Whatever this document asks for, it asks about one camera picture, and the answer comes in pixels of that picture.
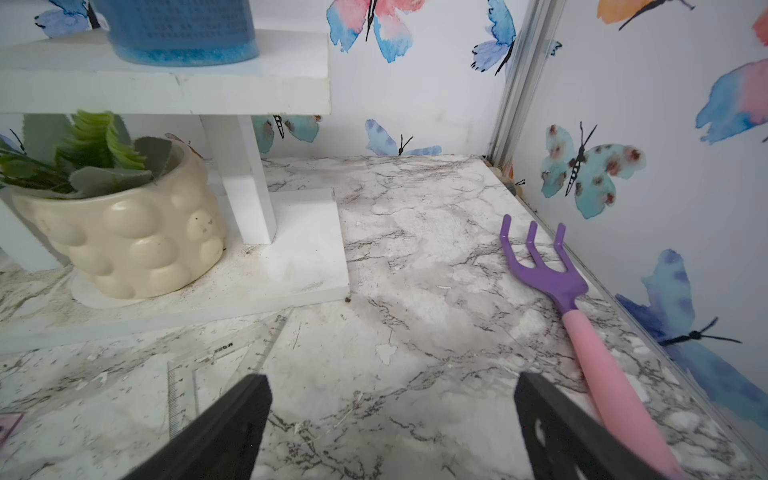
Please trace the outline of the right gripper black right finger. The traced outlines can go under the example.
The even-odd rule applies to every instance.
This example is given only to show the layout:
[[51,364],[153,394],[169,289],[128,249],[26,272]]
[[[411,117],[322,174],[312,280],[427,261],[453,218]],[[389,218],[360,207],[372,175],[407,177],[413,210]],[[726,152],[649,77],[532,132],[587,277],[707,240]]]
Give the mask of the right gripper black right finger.
[[514,400],[536,480],[663,477],[542,375],[521,373]]

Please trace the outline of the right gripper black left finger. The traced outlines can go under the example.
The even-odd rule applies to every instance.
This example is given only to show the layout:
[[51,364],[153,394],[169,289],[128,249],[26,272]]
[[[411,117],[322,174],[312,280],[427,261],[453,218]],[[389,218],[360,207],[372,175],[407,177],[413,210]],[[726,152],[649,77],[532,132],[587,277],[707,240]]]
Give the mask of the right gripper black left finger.
[[128,479],[249,479],[271,410],[268,377],[249,374]]

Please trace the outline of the clear triangle ruler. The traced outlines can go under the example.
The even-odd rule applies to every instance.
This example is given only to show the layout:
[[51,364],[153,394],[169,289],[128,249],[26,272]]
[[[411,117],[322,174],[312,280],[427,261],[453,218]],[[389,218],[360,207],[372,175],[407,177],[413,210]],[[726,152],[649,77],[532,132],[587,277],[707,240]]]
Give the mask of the clear triangle ruler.
[[279,314],[169,361],[169,436],[178,436],[246,375],[260,373],[286,323]]

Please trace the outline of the pink scalene triangle ruler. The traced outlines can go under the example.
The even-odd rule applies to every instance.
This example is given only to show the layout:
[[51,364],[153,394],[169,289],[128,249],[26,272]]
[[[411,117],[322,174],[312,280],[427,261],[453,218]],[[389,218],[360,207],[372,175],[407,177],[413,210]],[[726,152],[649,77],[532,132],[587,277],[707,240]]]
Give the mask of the pink scalene triangle ruler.
[[20,426],[25,414],[21,412],[6,412],[0,414],[0,449],[12,437],[16,429]]

